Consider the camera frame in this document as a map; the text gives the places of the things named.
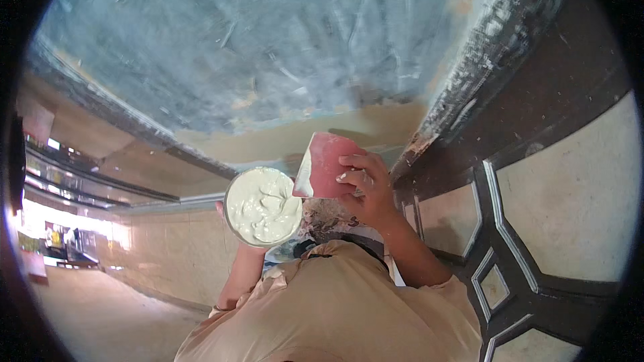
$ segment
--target person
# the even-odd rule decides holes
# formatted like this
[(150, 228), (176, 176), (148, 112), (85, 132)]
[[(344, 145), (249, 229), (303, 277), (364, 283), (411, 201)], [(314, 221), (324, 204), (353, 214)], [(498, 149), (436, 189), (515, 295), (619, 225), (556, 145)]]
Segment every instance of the person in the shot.
[(407, 286), (363, 247), (333, 239), (262, 276), (266, 249), (240, 243), (210, 317), (175, 361), (478, 361), (466, 286), (396, 210), (382, 159), (346, 156), (340, 203), (383, 238)]

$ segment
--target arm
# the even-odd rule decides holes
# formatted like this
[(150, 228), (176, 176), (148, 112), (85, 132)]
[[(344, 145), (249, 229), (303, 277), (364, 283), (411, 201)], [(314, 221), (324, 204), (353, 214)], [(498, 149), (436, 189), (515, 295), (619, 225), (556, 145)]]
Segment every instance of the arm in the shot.
[(380, 233), (405, 283), (419, 288), (446, 282), (451, 271), (396, 210), (389, 173), (382, 158), (368, 153), (366, 156), (340, 157), (339, 161), (361, 170), (343, 173), (337, 181), (357, 186), (364, 193), (360, 197), (343, 195), (340, 202), (360, 221)]
[(230, 269), (230, 275), (217, 300), (218, 309), (234, 309), (239, 298), (253, 290), (262, 277), (264, 255), (267, 251), (268, 249), (260, 249), (245, 243), (239, 243), (235, 261), (232, 263), (232, 269)]

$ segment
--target beige shirt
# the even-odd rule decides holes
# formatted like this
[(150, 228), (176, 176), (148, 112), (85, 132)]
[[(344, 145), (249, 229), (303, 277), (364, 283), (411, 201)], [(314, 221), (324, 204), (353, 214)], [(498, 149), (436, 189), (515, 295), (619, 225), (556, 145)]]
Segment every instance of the beige shirt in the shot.
[(479, 320), (455, 276), (396, 287), (355, 244), (331, 240), (332, 257), (268, 270), (234, 310), (213, 310), (175, 361), (478, 361)]

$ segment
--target man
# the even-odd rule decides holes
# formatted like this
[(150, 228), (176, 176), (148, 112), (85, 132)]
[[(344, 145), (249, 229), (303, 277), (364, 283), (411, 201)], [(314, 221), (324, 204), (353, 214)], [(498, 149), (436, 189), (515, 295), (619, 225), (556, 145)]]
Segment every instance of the man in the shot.
[(339, 199), (384, 239), (407, 287), (374, 254), (330, 240), (262, 277), (266, 249), (239, 244), (210, 317), (175, 361), (477, 361), (479, 320), (466, 287), (418, 238), (393, 203), (375, 154), (340, 157)]

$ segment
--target right hand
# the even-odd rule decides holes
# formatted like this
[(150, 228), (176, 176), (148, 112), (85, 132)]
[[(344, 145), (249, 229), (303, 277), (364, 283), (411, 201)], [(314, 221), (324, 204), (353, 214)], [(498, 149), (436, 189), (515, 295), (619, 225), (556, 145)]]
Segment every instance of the right hand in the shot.
[(367, 153), (365, 156), (342, 156), (340, 164), (351, 166), (349, 171), (336, 178), (339, 183), (352, 184), (363, 192), (360, 197), (351, 194), (338, 198), (340, 203), (362, 223), (375, 229), (383, 223), (399, 217), (393, 203), (393, 190), (389, 172), (380, 156)]

